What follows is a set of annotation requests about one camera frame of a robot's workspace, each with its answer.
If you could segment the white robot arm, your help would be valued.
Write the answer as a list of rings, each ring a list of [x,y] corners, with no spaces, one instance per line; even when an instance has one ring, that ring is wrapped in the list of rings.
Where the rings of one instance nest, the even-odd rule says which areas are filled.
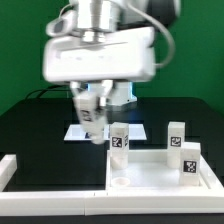
[[[79,110],[122,104],[173,59],[180,12],[181,0],[69,0],[46,26],[43,76],[69,85]]]

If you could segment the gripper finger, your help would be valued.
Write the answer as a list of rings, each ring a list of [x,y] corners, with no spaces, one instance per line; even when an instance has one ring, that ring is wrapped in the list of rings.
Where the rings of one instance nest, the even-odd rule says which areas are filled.
[[[72,81],[69,84],[69,87],[70,87],[73,97],[76,98],[81,92],[81,83]]]
[[[112,80],[103,80],[101,82],[102,90],[99,95],[99,106],[105,107],[107,105],[107,100],[109,95],[113,89],[113,81]]]

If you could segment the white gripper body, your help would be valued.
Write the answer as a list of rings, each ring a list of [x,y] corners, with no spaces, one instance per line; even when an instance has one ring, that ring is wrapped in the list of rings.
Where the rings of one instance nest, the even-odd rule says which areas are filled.
[[[51,83],[120,80],[144,82],[155,75],[155,31],[142,27],[108,33],[103,43],[83,43],[71,34],[72,10],[46,26],[50,40],[43,56],[43,76]]]

